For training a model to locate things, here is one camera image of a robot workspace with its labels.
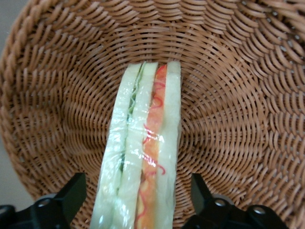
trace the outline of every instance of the wicker weave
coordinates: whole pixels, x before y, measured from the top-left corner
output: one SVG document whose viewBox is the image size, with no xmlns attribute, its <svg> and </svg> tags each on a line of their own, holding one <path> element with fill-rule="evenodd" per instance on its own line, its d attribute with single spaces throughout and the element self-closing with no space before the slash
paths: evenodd
<svg viewBox="0 0 305 229">
<path fill-rule="evenodd" d="M 304 40 L 303 0 L 32 0 L 0 61 L 3 142 L 34 198 L 86 172 L 73 225 L 88 228 L 124 69 L 179 60 L 174 228 L 194 213 L 192 172 L 305 228 Z"/>
</svg>

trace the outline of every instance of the gray background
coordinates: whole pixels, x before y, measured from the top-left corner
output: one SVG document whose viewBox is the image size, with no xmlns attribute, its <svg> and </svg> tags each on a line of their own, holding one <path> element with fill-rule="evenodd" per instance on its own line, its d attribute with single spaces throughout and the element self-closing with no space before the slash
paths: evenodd
<svg viewBox="0 0 305 229">
<path fill-rule="evenodd" d="M 10 28 L 27 0 L 0 0 L 0 53 L 2 53 Z M 22 210 L 33 203 L 19 181 L 9 156 L 0 139 L 0 205 L 14 205 Z"/>
</svg>

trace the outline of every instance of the plastic wrap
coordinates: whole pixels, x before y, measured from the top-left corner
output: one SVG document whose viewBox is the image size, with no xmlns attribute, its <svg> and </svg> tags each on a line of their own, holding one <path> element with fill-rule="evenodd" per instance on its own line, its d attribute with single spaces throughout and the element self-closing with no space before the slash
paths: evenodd
<svg viewBox="0 0 305 229">
<path fill-rule="evenodd" d="M 91 229 L 173 226 L 180 136 L 178 62 L 130 64 L 116 97 Z"/>
</svg>

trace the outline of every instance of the woven basket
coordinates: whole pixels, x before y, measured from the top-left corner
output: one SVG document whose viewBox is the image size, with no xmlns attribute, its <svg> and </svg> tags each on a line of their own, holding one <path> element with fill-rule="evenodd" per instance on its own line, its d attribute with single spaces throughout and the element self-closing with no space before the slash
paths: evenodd
<svg viewBox="0 0 305 229">
<path fill-rule="evenodd" d="M 32 0 L 0 61 L 3 142 L 34 198 L 86 172 L 73 226 L 88 228 L 125 68 L 178 60 L 174 228 L 194 214 L 193 172 L 305 228 L 304 40 L 302 0 Z"/>
</svg>

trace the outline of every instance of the tomato slice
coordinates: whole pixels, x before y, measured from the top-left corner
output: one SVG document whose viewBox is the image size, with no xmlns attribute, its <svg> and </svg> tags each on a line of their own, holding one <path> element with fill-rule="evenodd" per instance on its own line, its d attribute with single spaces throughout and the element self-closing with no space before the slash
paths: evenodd
<svg viewBox="0 0 305 229">
<path fill-rule="evenodd" d="M 158 164 L 159 131 L 163 123 L 164 98 L 167 65 L 161 66 L 155 77 L 153 85 L 152 104 L 148 111 L 147 123 L 144 126 L 147 137 L 143 141 L 142 177 L 137 199 L 137 212 L 135 229 L 153 229 L 156 197 L 157 169 L 165 169 Z"/>
</svg>

